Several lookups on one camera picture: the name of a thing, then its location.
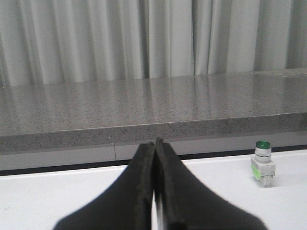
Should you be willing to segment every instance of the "green button cap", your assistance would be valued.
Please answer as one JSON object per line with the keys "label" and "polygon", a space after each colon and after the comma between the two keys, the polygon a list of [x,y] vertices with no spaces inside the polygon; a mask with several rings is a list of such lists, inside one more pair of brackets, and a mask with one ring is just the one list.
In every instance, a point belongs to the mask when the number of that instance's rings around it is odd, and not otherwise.
{"label": "green button cap", "polygon": [[256,147],[262,150],[268,150],[271,147],[271,144],[266,140],[257,141]]}

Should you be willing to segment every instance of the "speckled stone surface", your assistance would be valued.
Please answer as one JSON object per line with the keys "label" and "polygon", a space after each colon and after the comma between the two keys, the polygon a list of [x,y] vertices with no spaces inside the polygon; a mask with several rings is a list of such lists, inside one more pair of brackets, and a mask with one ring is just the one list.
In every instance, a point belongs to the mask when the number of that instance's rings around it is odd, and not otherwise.
{"label": "speckled stone surface", "polygon": [[0,152],[307,128],[307,69],[0,89]]}

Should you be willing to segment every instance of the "white table surface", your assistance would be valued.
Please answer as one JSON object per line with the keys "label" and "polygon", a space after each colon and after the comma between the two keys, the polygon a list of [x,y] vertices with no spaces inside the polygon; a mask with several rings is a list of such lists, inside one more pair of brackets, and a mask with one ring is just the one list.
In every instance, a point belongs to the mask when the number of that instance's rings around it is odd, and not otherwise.
{"label": "white table surface", "polygon": [[[306,230],[307,150],[272,154],[276,176],[270,188],[262,188],[253,178],[250,156],[183,162],[210,189],[260,217],[270,230]],[[51,230],[61,217],[101,194],[124,169],[113,166],[2,176],[0,230]]]}

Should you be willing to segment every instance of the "white curtain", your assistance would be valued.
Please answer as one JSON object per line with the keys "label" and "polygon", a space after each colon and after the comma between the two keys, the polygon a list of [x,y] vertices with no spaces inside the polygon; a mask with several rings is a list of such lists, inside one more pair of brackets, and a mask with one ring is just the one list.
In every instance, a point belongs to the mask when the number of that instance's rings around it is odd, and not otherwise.
{"label": "white curtain", "polygon": [[0,0],[0,86],[299,67],[306,0]]}

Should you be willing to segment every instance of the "curtain fold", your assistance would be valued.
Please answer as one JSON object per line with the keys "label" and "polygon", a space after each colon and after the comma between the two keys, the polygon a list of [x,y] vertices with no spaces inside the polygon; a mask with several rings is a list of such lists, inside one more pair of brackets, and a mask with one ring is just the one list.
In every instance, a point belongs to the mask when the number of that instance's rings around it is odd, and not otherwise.
{"label": "curtain fold", "polygon": [[2,0],[0,86],[307,67],[305,0]]}

